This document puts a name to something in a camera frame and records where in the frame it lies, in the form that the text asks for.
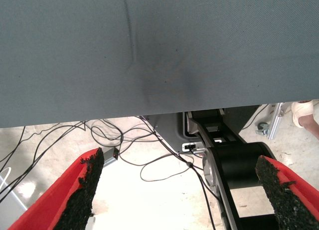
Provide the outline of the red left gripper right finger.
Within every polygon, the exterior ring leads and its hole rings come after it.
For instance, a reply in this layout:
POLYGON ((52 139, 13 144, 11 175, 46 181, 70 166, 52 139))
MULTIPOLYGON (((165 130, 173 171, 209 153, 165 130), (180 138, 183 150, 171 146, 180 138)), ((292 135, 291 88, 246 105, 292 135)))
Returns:
POLYGON ((281 230, 319 228, 319 191, 281 162, 259 156, 256 174, 281 230))

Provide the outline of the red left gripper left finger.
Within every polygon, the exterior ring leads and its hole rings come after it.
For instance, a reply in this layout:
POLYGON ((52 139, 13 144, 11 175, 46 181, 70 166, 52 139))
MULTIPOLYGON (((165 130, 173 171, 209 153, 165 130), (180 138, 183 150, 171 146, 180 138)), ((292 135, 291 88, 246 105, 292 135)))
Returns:
POLYGON ((104 165, 101 148, 80 155, 11 230, 84 230, 104 165))

